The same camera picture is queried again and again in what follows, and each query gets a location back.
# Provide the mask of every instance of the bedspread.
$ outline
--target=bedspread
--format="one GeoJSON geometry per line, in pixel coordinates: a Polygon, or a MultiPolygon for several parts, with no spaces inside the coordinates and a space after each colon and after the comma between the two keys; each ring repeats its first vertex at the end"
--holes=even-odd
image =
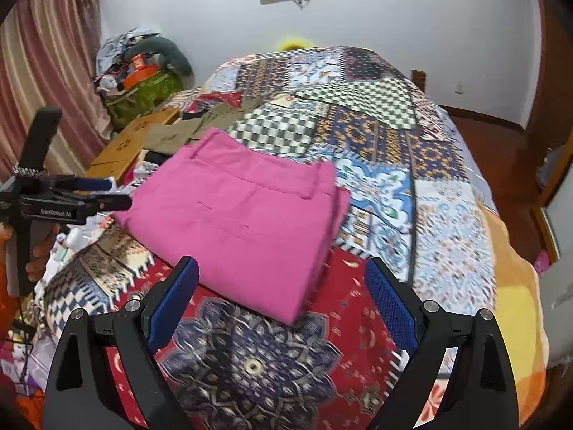
{"type": "MultiPolygon", "coordinates": [[[[198,428],[364,428],[407,360],[364,289],[370,256],[445,310],[496,313],[524,421],[545,377],[537,279],[511,249],[489,187],[447,113],[379,55],[355,47],[232,60],[202,88],[237,90],[265,104],[232,126],[231,137],[302,163],[333,162],[336,184],[351,192],[350,209],[323,280],[293,327],[204,288],[194,294],[156,359],[198,428]],[[300,134],[286,141],[275,130],[281,121],[300,134]],[[215,335],[232,347],[219,349],[215,335]]],[[[59,335],[78,306],[90,314],[117,309],[169,269],[112,225],[48,286],[50,327],[59,335]]],[[[418,423],[433,418],[455,354],[446,353],[418,423]]],[[[141,422],[118,357],[110,358],[128,415],[141,422]]]]}

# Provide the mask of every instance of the blue gripper pad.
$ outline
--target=blue gripper pad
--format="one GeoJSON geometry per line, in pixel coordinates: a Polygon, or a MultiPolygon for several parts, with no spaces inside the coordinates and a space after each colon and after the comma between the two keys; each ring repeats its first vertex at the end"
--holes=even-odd
{"type": "Polygon", "coordinates": [[[194,258],[189,258],[177,280],[165,293],[165,297],[150,318],[147,350],[151,354],[155,354],[158,349],[169,344],[198,284],[199,265],[194,258]]]}
{"type": "Polygon", "coordinates": [[[412,357],[418,348],[414,319],[377,265],[369,260],[364,271],[366,289],[370,293],[394,344],[412,357]]]}

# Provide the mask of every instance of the yellow fluffy object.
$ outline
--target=yellow fluffy object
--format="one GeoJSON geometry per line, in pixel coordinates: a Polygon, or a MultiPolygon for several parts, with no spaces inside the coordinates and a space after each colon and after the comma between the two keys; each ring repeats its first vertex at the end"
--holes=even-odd
{"type": "Polygon", "coordinates": [[[287,39],[281,42],[277,51],[300,50],[301,48],[312,48],[314,45],[302,39],[287,39]]]}

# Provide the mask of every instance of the human hand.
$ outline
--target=human hand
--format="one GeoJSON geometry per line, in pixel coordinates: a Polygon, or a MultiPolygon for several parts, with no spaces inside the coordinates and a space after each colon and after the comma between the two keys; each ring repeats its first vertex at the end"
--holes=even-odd
{"type": "MultiPolygon", "coordinates": [[[[6,270],[6,250],[4,244],[12,238],[13,233],[14,230],[10,225],[0,224],[0,266],[3,271],[6,270]]],[[[50,251],[52,250],[52,247],[54,247],[56,234],[58,233],[59,225],[54,225],[46,240],[41,244],[38,244],[32,250],[32,255],[35,259],[30,260],[26,264],[26,272],[28,273],[30,281],[38,281],[42,276],[44,276],[46,264],[50,259],[50,251]]]]}

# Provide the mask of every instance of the brown garment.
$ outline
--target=brown garment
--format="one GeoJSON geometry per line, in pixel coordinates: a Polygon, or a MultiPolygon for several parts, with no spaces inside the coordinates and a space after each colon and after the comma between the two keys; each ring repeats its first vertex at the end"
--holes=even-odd
{"type": "Polygon", "coordinates": [[[143,147],[154,152],[174,155],[182,146],[199,140],[205,131],[214,128],[227,130],[231,124],[241,120],[262,104],[258,97],[244,99],[239,108],[229,104],[220,104],[211,108],[200,118],[179,121],[171,125],[153,125],[147,133],[143,147]]]}

